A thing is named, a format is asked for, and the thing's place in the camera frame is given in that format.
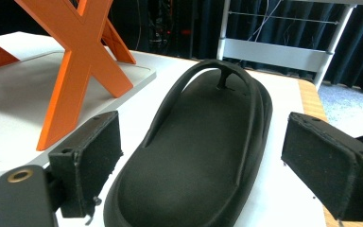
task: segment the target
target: white wire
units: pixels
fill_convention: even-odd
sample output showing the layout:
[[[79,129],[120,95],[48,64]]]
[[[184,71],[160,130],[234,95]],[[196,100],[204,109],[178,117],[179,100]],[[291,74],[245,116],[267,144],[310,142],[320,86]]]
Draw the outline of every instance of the white wire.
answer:
[[[137,45],[135,46],[135,50],[137,50],[138,45],[140,44],[140,39],[141,39],[141,14],[140,14],[140,1],[137,0],[137,11],[138,11],[138,23],[140,25],[139,27],[139,31],[138,31],[138,40],[137,40]]]
[[[278,4],[276,4],[275,8],[273,9],[273,11],[267,16],[267,13],[265,13],[264,16],[264,20],[262,22],[262,24],[252,33],[252,35],[249,37],[249,40],[252,38],[252,36],[254,36],[257,32],[261,33],[262,27],[265,25],[265,23],[268,21],[268,19],[272,16],[273,12],[279,7],[279,4],[282,2],[282,0],[279,0]]]

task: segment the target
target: table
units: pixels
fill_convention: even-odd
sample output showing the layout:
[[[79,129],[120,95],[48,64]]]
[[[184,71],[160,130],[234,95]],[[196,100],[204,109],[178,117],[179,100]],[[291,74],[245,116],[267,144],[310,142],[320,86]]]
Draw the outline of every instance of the table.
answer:
[[[50,37],[26,33],[1,36],[0,45],[21,60],[61,49]],[[104,185],[99,195],[102,200],[105,200],[121,167],[143,140],[167,91],[185,70],[197,63],[135,51],[132,54],[138,64],[154,67],[157,78],[117,109],[125,155]],[[235,226],[326,226],[320,201],[281,160],[290,112],[312,114],[326,119],[317,91],[313,84],[300,79],[254,71],[250,71],[250,74],[268,89],[274,112],[257,179]],[[91,226],[103,226],[102,209],[103,205],[97,206]],[[86,222],[83,218],[63,219],[60,211],[58,218],[60,226],[82,226]]]

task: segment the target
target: black curtain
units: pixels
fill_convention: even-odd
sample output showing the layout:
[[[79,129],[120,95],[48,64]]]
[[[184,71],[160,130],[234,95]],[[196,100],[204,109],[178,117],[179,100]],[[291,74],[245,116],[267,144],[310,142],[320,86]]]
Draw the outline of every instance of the black curtain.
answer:
[[[203,4],[206,4],[207,10],[215,11],[217,16],[208,16],[204,10],[200,16],[201,21],[212,21],[211,24],[206,24],[205,27],[211,31],[220,32],[221,10],[219,9],[223,9],[223,5],[217,4],[214,6],[214,1],[211,0],[205,0]],[[339,20],[343,10],[344,6],[342,4],[301,1],[279,2],[279,0],[233,0],[230,11],[249,15],[230,14],[227,37],[266,44],[326,50],[337,27],[334,22]],[[264,17],[261,15],[270,15],[272,11],[272,16],[288,19],[269,17],[262,28],[260,28],[264,21]],[[212,50],[216,50],[218,35],[205,36],[205,33],[202,31],[201,34],[199,41],[205,44],[207,49],[209,46]],[[199,49],[196,52],[199,53],[199,59],[216,57],[216,52],[214,53],[214,51]],[[243,67],[275,70],[285,75],[293,75],[300,78],[313,79],[315,76],[313,72],[263,63],[241,60],[229,61],[238,61]],[[358,6],[354,9],[337,46],[325,80],[329,80],[334,84],[346,84],[349,87],[359,86],[363,89],[363,6]]]

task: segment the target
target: carpeted floor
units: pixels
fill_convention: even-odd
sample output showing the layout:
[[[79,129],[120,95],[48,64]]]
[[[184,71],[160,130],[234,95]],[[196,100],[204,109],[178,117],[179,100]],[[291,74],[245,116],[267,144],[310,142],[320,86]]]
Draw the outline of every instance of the carpeted floor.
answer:
[[[319,94],[331,125],[352,137],[363,135],[363,90],[323,82]]]

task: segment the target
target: flip-flop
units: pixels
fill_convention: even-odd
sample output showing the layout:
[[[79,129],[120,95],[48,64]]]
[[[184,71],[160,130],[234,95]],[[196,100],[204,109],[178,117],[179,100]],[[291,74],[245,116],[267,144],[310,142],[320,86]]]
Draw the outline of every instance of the flip-flop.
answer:
[[[203,69],[214,70],[186,87]],[[212,60],[187,70],[113,183],[105,225],[233,225],[256,178],[271,113],[265,87],[237,65]]]

